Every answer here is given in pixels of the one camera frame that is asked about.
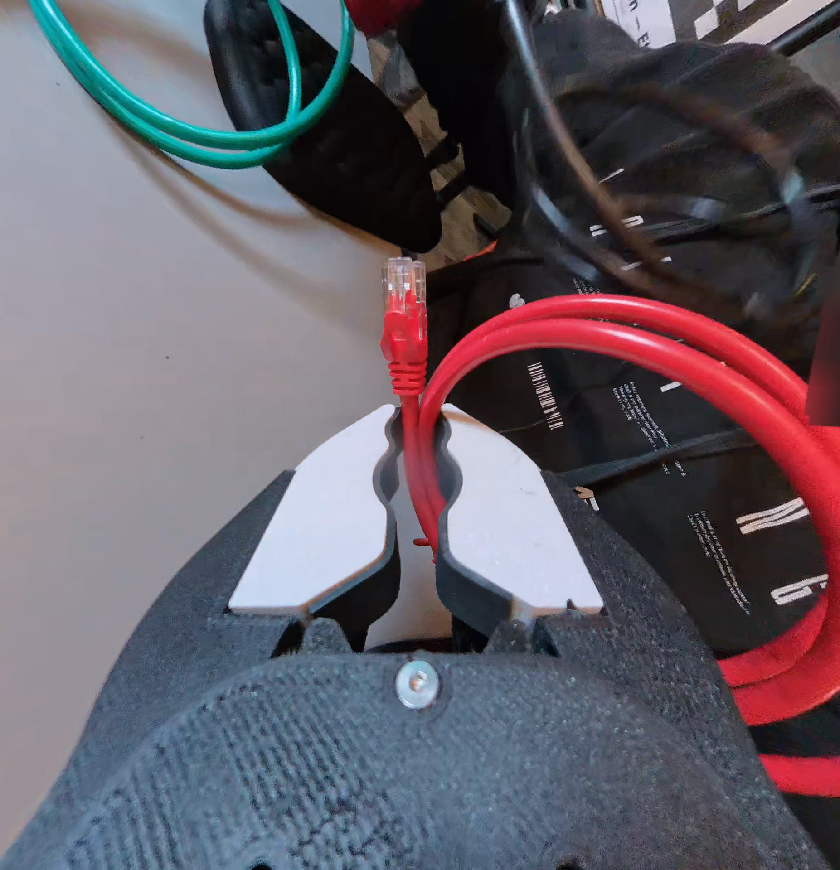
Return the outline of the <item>black framed tag sign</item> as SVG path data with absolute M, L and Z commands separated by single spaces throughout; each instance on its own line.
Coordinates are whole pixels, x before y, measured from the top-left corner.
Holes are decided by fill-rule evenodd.
M 675 42 L 768 45 L 825 10 L 830 1 L 595 1 L 591 12 L 644 47 Z

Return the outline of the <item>person's black printed clothing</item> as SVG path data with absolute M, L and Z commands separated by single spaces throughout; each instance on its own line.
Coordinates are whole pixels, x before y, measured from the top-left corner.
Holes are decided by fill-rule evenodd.
M 444 129 L 463 147 L 469 178 L 511 209 L 495 252 L 428 277 L 430 364 L 504 311 L 557 295 L 610 292 L 568 272 L 564 238 L 518 186 L 534 178 L 578 232 L 599 232 L 570 189 L 502 34 L 500 10 L 428 2 L 399 31 Z M 799 67 L 761 46 L 642 47 L 588 12 L 550 14 L 534 44 L 556 105 L 596 177 L 637 204 L 649 231 L 699 205 L 722 219 L 769 205 L 759 157 L 656 103 L 604 94 L 568 97 L 569 77 L 644 85 L 706 98 L 774 136 L 809 189 L 840 182 L 840 106 Z M 840 245 L 840 204 L 813 212 L 807 243 L 787 238 L 781 213 L 731 232 L 665 237 L 673 269 L 738 309 L 775 303 L 783 332 L 746 324 L 749 337 L 800 377 L 810 373 L 821 304 Z M 825 560 L 804 503 L 759 446 L 723 436 L 734 424 L 670 379 L 598 354 L 538 350 L 483 364 L 453 401 L 551 473 L 592 473 L 580 486 L 594 510 L 636 549 L 688 610 L 719 658 L 758 647 L 795 625 L 823 591 Z

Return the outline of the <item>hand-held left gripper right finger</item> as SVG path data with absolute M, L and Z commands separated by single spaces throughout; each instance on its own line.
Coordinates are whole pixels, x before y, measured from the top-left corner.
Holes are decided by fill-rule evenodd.
M 436 592 L 451 616 L 490 636 L 566 613 L 595 617 L 602 596 L 547 486 L 520 448 L 454 405 L 436 427 Z

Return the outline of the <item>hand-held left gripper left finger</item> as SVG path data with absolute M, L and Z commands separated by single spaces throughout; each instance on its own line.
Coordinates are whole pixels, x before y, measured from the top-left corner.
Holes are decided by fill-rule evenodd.
M 394 405 L 384 405 L 300 462 L 228 602 L 232 614 L 308 625 L 331 619 L 350 647 L 401 588 L 393 495 L 399 487 Z

